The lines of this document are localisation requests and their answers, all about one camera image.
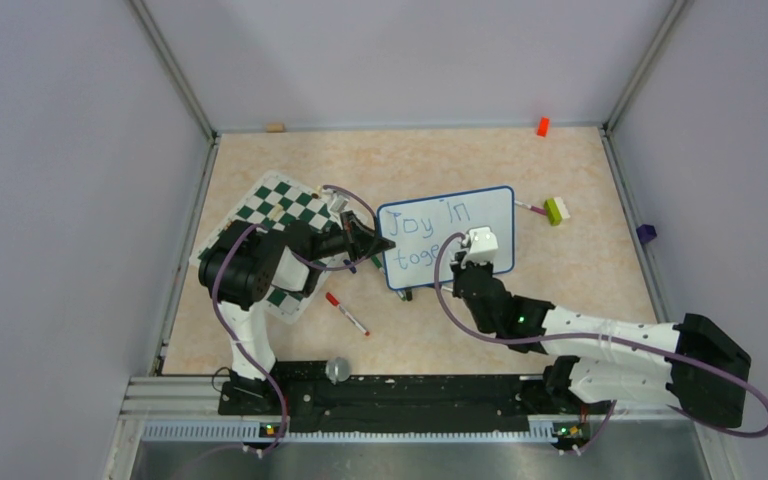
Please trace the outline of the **blue framed whiteboard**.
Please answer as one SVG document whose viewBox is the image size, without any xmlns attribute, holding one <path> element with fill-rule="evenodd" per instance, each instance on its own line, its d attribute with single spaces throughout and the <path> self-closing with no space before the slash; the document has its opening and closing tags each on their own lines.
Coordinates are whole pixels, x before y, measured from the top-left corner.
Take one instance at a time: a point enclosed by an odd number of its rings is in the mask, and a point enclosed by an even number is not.
<svg viewBox="0 0 768 480">
<path fill-rule="evenodd" d="M 458 244 L 445 248 L 443 243 L 454 233 L 475 228 L 487 227 L 497 239 L 498 249 L 491 260 L 496 274 L 515 266 L 514 190 L 507 185 L 385 203 L 376 217 L 381 235 L 395 243 L 383 254 L 387 285 L 392 290 L 431 285 L 440 255 L 444 257 L 440 280 L 452 280 L 448 262 Z"/>
</svg>

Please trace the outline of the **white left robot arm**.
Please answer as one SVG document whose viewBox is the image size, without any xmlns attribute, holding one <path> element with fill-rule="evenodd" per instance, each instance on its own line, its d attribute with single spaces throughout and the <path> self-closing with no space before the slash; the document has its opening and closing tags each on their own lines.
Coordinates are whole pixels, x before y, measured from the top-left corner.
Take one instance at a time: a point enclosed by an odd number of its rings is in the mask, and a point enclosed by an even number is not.
<svg viewBox="0 0 768 480">
<path fill-rule="evenodd" d="M 279 404 L 280 386 L 267 376 L 276 358 L 265 329 L 265 303 L 273 288 L 311 296 L 328 268 L 327 258 L 347 255 L 359 263 L 393 249 L 396 243 L 349 212 L 319 230 L 294 220 L 281 230 L 231 221 L 201 258 L 199 283 L 208 289 L 233 352 L 229 384 L 257 413 Z"/>
</svg>

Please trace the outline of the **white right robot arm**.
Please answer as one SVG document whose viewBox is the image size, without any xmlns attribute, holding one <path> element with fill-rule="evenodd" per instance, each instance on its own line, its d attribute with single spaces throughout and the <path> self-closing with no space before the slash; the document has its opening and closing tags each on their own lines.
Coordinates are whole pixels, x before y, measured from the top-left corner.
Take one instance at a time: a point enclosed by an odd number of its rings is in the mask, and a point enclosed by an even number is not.
<svg viewBox="0 0 768 480">
<path fill-rule="evenodd" d="M 554 409 L 620 400 L 668 405 L 721 429 L 742 425 L 746 392 L 721 375 L 747 380 L 751 357 L 708 317 L 645 324 L 587 316 L 512 294 L 488 264 L 450 269 L 453 294 L 479 333 L 520 353 L 555 357 L 544 375 Z"/>
</svg>

